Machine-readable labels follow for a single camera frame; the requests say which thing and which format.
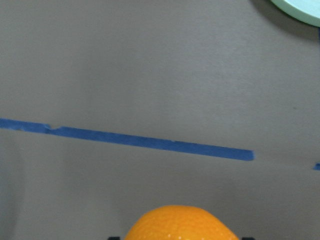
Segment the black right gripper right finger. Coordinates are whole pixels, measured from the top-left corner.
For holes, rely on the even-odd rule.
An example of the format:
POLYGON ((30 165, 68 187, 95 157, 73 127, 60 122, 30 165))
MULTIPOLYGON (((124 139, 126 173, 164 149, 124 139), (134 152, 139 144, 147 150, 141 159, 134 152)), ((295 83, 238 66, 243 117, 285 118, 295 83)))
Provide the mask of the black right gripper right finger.
POLYGON ((245 236, 245 237, 242 237, 241 240, 255 240, 255 238, 252 236, 245 236))

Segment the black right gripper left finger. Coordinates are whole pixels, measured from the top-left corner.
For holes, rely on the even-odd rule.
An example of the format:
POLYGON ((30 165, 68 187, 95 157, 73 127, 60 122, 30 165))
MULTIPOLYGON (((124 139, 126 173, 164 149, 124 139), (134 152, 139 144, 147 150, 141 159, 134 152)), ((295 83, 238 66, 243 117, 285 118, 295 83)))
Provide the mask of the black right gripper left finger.
POLYGON ((119 236, 110 236, 107 240, 121 240, 119 236))

